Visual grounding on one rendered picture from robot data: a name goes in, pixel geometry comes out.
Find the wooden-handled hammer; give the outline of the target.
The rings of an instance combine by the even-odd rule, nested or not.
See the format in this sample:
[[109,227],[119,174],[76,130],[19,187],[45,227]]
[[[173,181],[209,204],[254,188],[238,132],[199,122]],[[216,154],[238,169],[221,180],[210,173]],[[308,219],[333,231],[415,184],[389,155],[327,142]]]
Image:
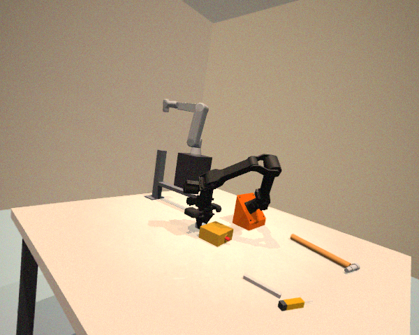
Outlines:
[[334,262],[335,264],[344,267],[344,271],[346,273],[350,272],[350,271],[354,271],[354,270],[358,270],[360,268],[360,265],[358,263],[353,263],[351,264],[350,262],[347,262],[345,260],[342,260],[341,258],[338,258],[336,255],[317,247],[316,245],[292,234],[291,235],[291,240],[297,242],[298,244],[308,248],[309,250],[322,255],[323,257],[329,259],[330,261]]

